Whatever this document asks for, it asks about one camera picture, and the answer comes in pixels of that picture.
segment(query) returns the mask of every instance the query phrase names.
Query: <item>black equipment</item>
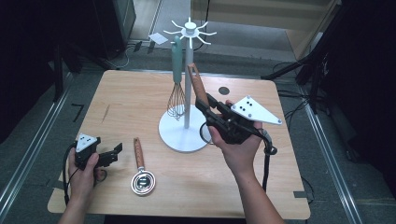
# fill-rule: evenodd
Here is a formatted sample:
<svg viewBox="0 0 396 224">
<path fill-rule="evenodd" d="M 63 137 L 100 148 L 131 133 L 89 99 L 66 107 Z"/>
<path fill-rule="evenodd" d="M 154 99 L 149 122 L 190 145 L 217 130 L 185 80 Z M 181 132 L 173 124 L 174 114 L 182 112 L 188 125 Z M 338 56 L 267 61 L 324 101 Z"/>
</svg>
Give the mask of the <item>black equipment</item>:
<svg viewBox="0 0 396 224">
<path fill-rule="evenodd" d="M 204 125 L 206 124 L 207 126 L 214 126 L 219 131 L 219 134 L 221 135 L 221 138 L 224 140 L 224 142 L 226 142 L 227 144 L 242 144 L 252 134 L 259 136 L 264 141 L 265 161 L 262 188 L 266 190 L 269 175 L 270 156 L 277 153 L 277 148 L 274 147 L 272 144 L 271 136 L 265 130 L 262 130 L 262 132 L 257 130 L 253 126 L 253 120 L 245 119 L 242 116 L 234 113 L 231 110 L 231 106 L 233 106 L 232 104 L 225 105 L 222 102 L 218 102 L 209 93 L 207 93 L 206 96 L 210 106 L 205 104 L 205 102 L 200 100 L 198 97 L 196 98 L 195 106 L 206 117 L 206 123 L 204 123 Z M 210 107 L 216 108 L 221 113 L 221 115 L 219 116 L 213 113 L 210 110 Z"/>
<path fill-rule="evenodd" d="M 96 147 L 97 145 L 99 145 L 101 143 L 101 139 L 100 137 L 96 138 L 96 142 L 92 143 L 91 145 L 89 145 L 88 147 L 82 149 L 80 152 L 76 152 L 76 166 L 77 166 L 77 170 L 84 170 L 85 166 L 87 165 L 87 161 L 90 158 L 90 156 L 96 152 Z M 64 153 L 64 167 L 63 167 L 63 173 L 62 173 L 62 178 L 63 178 L 63 182 L 64 182 L 64 202 L 66 203 L 66 205 L 69 203 L 69 195 L 68 195 L 68 188 L 69 188 L 69 184 L 70 184 L 70 179 L 73 177 L 73 175 L 69 176 L 69 181 L 66 181 L 66 163 L 67 163 L 67 158 L 69 157 L 69 153 L 70 150 L 74 147 L 76 148 L 78 145 L 78 141 L 75 141 L 72 145 L 69 146 L 69 148 L 66 150 L 66 152 Z M 108 151 L 108 152 L 104 152 L 99 154 L 99 161 L 96 163 L 95 167 L 107 167 L 109 166 L 112 162 L 117 161 L 119 159 L 119 153 L 122 151 L 122 143 L 119 143 L 114 150 L 112 151 Z M 97 180 L 96 176 L 93 174 L 93 178 L 96 181 L 103 181 L 105 180 Z"/>
</svg>

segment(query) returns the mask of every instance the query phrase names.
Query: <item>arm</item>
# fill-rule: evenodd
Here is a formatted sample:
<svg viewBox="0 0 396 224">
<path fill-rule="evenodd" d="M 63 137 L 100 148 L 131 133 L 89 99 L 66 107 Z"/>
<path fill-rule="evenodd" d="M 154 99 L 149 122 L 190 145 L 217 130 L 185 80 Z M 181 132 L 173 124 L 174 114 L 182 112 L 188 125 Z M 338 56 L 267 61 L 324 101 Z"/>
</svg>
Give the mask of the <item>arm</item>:
<svg viewBox="0 0 396 224">
<path fill-rule="evenodd" d="M 99 155 L 93 153 L 87 162 L 85 169 L 78 170 L 75 164 L 76 149 L 72 148 L 69 154 L 69 176 L 75 171 L 71 178 L 70 201 L 59 220 L 59 224 L 64 223 L 84 223 L 85 213 L 92 200 L 93 190 L 93 170 L 99 160 Z"/>
<path fill-rule="evenodd" d="M 262 123 L 255 122 L 255 128 Z M 209 127 L 213 143 L 221 148 L 241 195 L 247 223 L 284 223 L 254 174 L 253 161 L 261 139 L 251 135 L 241 145 L 226 144 L 215 127 Z"/>
</svg>

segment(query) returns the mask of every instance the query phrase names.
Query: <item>wooden handle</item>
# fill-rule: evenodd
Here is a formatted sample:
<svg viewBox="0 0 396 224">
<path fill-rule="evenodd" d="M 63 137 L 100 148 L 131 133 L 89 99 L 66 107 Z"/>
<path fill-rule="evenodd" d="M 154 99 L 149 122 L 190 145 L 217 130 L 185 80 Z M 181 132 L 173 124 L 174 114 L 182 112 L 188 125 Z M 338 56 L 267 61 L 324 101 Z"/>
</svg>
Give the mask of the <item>wooden handle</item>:
<svg viewBox="0 0 396 224">
<path fill-rule="evenodd" d="M 209 101 L 207 100 L 206 96 L 206 91 L 204 87 L 204 83 L 201 80 L 201 77 L 199 76 L 199 72 L 197 67 L 195 66 L 195 63 L 190 63 L 188 65 L 189 67 L 189 74 L 191 78 L 191 84 L 192 87 L 194 88 L 195 95 L 197 98 L 202 100 L 206 105 L 209 105 Z"/>
<path fill-rule="evenodd" d="M 134 155 L 136 156 L 137 169 L 139 169 L 139 167 L 143 167 L 144 169 L 143 150 L 138 137 L 134 138 Z"/>
</svg>

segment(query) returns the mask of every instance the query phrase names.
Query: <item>black strap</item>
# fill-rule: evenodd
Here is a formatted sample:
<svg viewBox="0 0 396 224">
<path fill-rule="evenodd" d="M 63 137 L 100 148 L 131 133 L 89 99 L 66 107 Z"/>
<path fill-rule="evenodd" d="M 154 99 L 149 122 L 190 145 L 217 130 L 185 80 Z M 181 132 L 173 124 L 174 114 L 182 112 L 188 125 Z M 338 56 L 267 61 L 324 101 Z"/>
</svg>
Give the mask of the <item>black strap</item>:
<svg viewBox="0 0 396 224">
<path fill-rule="evenodd" d="M 262 179 L 262 188 L 264 189 L 264 191 L 267 191 L 267 181 L 268 181 L 269 169 L 270 169 L 270 155 L 265 154 L 264 178 Z"/>
</svg>

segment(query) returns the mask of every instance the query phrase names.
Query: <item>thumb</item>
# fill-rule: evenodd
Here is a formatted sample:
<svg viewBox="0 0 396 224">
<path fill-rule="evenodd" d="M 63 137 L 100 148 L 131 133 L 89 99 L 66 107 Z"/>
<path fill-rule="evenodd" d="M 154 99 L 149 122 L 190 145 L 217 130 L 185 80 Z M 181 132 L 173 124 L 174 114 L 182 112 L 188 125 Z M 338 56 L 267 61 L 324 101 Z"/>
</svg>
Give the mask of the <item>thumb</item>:
<svg viewBox="0 0 396 224">
<path fill-rule="evenodd" d="M 87 161 L 87 165 L 85 166 L 84 172 L 93 172 L 93 169 L 95 168 L 96 163 L 99 161 L 99 154 L 96 152 L 93 153 L 90 158 Z"/>
<path fill-rule="evenodd" d="M 208 126 L 210 135 L 212 136 L 212 142 L 217 146 L 220 147 L 224 143 L 224 140 L 221 138 L 221 135 L 219 131 L 213 127 L 213 126 Z"/>
</svg>

